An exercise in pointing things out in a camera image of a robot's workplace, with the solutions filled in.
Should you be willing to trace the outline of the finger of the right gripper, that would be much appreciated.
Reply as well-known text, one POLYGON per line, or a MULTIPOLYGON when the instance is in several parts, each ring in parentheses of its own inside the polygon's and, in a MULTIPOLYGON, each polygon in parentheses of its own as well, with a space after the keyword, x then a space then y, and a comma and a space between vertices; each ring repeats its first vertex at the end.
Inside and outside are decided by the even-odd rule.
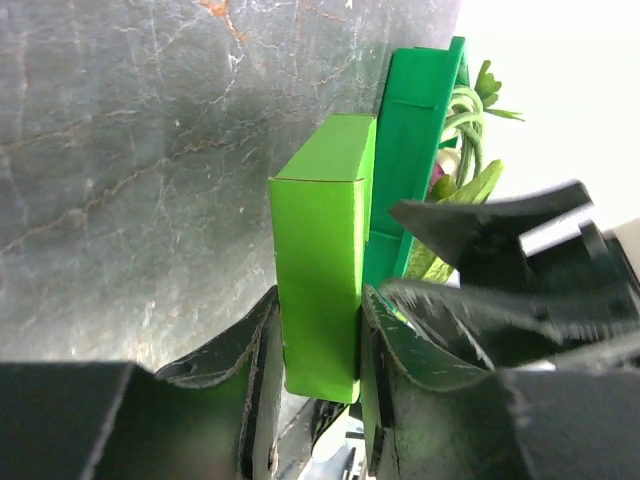
POLYGON ((427 271, 412 280, 495 290, 598 290, 608 284, 608 250, 600 231, 586 224, 578 235, 529 256, 521 236, 591 203, 573 181, 554 190, 493 203, 402 200, 392 218, 425 248, 427 271))
POLYGON ((534 295, 392 279, 380 293, 421 337, 490 370, 639 332, 639 295, 625 284, 534 295))

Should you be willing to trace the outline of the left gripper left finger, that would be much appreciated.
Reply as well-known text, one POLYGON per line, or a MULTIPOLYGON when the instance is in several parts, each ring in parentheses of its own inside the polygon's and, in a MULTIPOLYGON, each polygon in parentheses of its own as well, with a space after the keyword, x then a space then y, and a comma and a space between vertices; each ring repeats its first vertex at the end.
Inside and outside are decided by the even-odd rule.
POLYGON ((5 479, 270 479, 283 376, 278 291, 150 372, 132 362, 1 367, 5 479))

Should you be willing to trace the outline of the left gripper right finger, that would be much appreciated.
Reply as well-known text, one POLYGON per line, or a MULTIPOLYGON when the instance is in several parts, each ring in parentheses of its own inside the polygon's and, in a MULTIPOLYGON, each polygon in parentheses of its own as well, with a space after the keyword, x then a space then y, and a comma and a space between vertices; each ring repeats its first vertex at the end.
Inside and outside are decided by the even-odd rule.
POLYGON ((361 310, 368 471, 379 479, 635 479, 639 373, 597 369, 593 349, 559 369, 495 372, 400 322, 373 288, 361 310))

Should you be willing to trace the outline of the green paper box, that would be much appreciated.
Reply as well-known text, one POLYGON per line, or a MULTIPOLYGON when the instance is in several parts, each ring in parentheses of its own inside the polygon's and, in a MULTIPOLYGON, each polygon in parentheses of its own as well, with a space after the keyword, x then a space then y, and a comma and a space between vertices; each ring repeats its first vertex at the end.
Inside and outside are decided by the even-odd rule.
POLYGON ((352 404, 376 143, 371 114, 332 114, 269 180, 286 388, 352 404))

